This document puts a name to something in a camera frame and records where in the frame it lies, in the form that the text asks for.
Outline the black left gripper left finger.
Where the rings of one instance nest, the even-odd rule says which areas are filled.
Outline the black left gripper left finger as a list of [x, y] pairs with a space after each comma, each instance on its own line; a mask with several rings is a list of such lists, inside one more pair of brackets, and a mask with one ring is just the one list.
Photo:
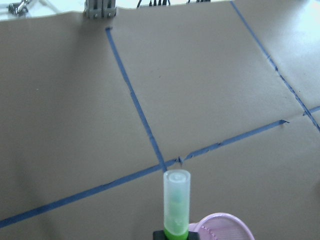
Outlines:
[[166, 235], [163, 230], [157, 230], [152, 233], [153, 240], [166, 240]]

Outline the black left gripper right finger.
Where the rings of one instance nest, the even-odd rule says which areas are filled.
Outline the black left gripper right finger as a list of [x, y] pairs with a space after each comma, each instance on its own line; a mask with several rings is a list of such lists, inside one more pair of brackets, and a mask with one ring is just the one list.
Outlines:
[[189, 231], [187, 240], [200, 240], [200, 235], [198, 232]]

